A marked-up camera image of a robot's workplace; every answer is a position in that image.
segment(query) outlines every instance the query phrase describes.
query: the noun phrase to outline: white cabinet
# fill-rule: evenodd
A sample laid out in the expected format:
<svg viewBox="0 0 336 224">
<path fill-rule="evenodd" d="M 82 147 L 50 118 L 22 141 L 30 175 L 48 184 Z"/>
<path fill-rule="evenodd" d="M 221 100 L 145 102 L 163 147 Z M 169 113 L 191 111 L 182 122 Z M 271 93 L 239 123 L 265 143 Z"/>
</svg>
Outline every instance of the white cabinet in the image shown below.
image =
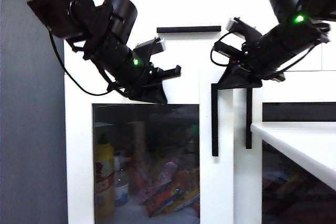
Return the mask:
<svg viewBox="0 0 336 224">
<path fill-rule="evenodd" d="M 322 45 L 322 70 L 326 71 L 336 70 L 336 24 L 330 22 L 330 26 L 329 38 L 331 42 Z"/>
<path fill-rule="evenodd" d="M 103 2 L 94 1 L 96 5 Z M 253 224 L 261 223 L 261 142 L 254 150 L 246 151 L 239 142 L 243 138 L 241 130 L 234 124 L 244 111 L 242 91 L 219 92 L 220 156 L 211 156 L 211 83 L 219 80 L 224 68 L 212 64 L 209 53 L 213 43 L 226 33 L 230 18 L 241 17 L 263 34 L 273 28 L 277 21 L 268 0 L 131 1 L 138 10 L 128 42 L 131 49 L 157 36 L 157 27 L 222 26 L 221 33 L 160 34 L 166 39 L 166 51 L 154 55 L 152 62 L 162 69 L 182 67 L 181 77 L 163 83 L 169 104 L 199 104 L 200 107 L 201 223 L 242 224 L 250 220 Z M 226 41 L 237 48 L 242 44 L 241 39 L 233 35 Z M 106 82 L 93 64 L 83 61 L 81 56 L 65 45 L 68 71 L 85 89 L 104 92 Z M 321 64 L 318 47 L 295 70 L 317 71 L 321 70 Z M 93 224 L 92 104 L 138 102 L 129 101 L 116 92 L 100 98 L 90 97 L 68 77 L 65 84 L 69 223 Z"/>
</svg>

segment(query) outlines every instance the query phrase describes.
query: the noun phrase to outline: white shelf edge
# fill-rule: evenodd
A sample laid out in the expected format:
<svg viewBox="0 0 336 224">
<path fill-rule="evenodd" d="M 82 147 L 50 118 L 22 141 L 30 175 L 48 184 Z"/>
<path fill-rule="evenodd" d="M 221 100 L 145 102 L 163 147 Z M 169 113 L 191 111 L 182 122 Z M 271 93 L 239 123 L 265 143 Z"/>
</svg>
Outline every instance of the white shelf edge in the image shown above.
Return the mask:
<svg viewBox="0 0 336 224">
<path fill-rule="evenodd" d="M 329 166 L 325 165 L 323 162 L 312 158 L 311 156 L 307 155 L 307 153 L 302 152 L 298 148 L 294 148 L 293 146 L 289 145 L 288 143 L 281 140 L 279 137 L 276 137 L 276 134 L 271 134 L 267 130 L 268 123 L 253 123 L 251 126 L 251 131 L 260 136 L 264 141 L 275 147 L 277 150 L 282 152 L 284 155 L 289 157 L 295 163 L 300 165 L 302 168 L 313 174 L 315 177 L 326 183 L 328 186 L 336 190 L 336 170 L 330 168 Z"/>
</svg>

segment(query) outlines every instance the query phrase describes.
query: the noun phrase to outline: glass panel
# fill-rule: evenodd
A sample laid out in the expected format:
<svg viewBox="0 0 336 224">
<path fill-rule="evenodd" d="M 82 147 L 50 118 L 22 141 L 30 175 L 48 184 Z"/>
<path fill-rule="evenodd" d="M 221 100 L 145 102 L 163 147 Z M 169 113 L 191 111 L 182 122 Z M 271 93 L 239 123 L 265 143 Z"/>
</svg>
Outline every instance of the glass panel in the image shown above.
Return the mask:
<svg viewBox="0 0 336 224">
<path fill-rule="evenodd" d="M 197 224 L 196 104 L 94 104 L 96 224 Z"/>
<path fill-rule="evenodd" d="M 335 190 L 266 142 L 262 152 L 264 224 L 336 223 Z"/>
</svg>

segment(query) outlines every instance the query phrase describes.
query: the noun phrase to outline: black robotic arm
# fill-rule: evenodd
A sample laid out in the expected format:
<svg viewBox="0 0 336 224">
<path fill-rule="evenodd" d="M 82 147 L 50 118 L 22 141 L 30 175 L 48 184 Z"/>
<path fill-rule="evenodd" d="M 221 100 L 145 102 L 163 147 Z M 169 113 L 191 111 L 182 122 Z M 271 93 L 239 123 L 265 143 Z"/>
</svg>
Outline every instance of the black robotic arm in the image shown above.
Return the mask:
<svg viewBox="0 0 336 224">
<path fill-rule="evenodd" d="M 216 51 L 229 58 L 227 65 L 219 64 L 227 67 L 218 82 L 219 89 L 259 88 L 261 80 L 284 81 L 287 69 L 318 44 L 329 42 L 330 25 L 322 20 L 336 21 L 336 0 L 270 0 L 270 3 L 279 21 L 271 31 L 262 35 L 240 18 L 234 18 L 228 23 L 228 34 L 245 40 L 242 49 L 223 43 L 223 37 L 214 44 L 211 54 Z M 303 57 L 278 70 L 307 49 Z"/>
<path fill-rule="evenodd" d="M 73 51 L 83 51 L 108 82 L 108 92 L 117 90 L 131 100 L 167 103 L 162 80 L 178 77 L 181 67 L 163 71 L 150 58 L 164 50 L 164 41 L 155 38 L 136 46 L 126 43 L 137 9 L 129 0 L 31 0 L 28 5 L 49 32 L 65 39 Z M 75 46 L 85 41 L 84 47 Z M 105 71 L 115 77 L 111 81 Z"/>
</svg>

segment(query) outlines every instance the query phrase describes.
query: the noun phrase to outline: cabinet shelf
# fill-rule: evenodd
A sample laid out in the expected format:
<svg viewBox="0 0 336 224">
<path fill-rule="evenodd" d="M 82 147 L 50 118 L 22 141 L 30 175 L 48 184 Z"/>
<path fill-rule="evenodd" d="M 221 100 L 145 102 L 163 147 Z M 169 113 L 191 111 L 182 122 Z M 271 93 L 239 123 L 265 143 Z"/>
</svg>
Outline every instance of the cabinet shelf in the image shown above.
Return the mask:
<svg viewBox="0 0 336 224">
<path fill-rule="evenodd" d="M 336 190 L 336 122 L 263 122 L 251 131 Z"/>
</svg>

